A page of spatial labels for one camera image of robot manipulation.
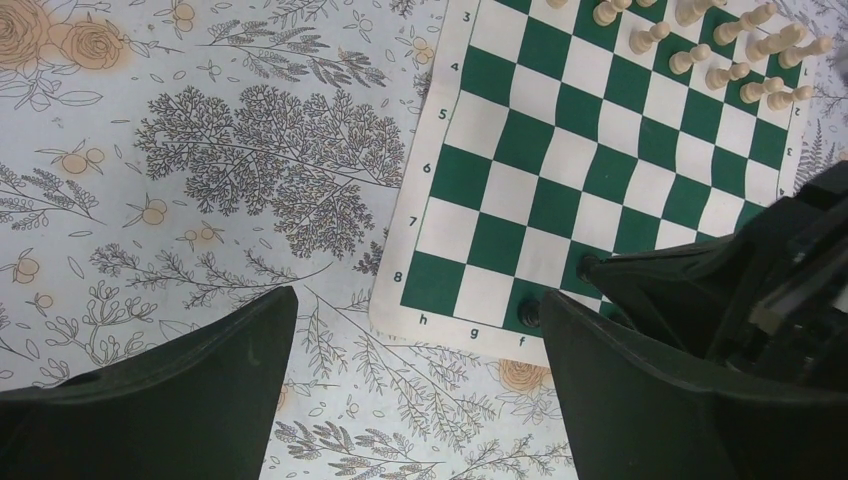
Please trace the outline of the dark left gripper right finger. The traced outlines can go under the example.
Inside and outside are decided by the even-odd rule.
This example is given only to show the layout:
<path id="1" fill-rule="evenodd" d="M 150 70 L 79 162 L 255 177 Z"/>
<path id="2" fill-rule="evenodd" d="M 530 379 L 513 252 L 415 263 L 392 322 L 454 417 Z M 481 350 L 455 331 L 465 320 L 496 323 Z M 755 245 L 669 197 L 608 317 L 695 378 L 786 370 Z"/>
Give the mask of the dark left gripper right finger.
<path id="1" fill-rule="evenodd" d="M 843 479 L 847 397 L 698 359 L 550 291 L 539 308 L 582 479 Z"/>

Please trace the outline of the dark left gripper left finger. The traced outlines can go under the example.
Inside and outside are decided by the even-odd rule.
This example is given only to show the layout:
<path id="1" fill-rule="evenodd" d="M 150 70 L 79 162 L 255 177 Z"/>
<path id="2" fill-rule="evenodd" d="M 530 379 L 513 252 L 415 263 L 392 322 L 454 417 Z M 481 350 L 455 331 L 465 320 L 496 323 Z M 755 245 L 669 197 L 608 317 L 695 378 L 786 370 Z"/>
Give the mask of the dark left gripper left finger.
<path id="1" fill-rule="evenodd" d="M 3 392 L 2 477 L 258 478 L 298 306 L 279 287 L 130 359 Z"/>

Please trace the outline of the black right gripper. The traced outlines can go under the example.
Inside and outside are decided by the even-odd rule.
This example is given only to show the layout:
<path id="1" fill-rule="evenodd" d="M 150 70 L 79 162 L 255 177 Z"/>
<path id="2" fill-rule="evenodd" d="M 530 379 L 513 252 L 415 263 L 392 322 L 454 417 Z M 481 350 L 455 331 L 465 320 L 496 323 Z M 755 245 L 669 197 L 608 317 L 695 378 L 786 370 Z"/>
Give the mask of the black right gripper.
<path id="1" fill-rule="evenodd" d="M 586 282 L 621 325 L 727 375 L 847 382 L 847 165 L 782 197 L 738 232 L 602 259 Z"/>

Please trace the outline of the black chess pawn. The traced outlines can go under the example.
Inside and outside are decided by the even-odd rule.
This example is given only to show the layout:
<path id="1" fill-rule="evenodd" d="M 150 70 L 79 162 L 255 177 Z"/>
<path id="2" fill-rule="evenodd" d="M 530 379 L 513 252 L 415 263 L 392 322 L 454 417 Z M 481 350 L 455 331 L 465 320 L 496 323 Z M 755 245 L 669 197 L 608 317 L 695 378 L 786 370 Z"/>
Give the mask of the black chess pawn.
<path id="1" fill-rule="evenodd" d="M 518 319 L 527 328 L 540 327 L 540 302 L 534 298 L 524 299 L 518 305 Z"/>
<path id="2" fill-rule="evenodd" d="M 583 255 L 576 269 L 578 278 L 585 283 L 589 283 L 589 273 L 599 261 L 600 259 L 595 255 Z"/>

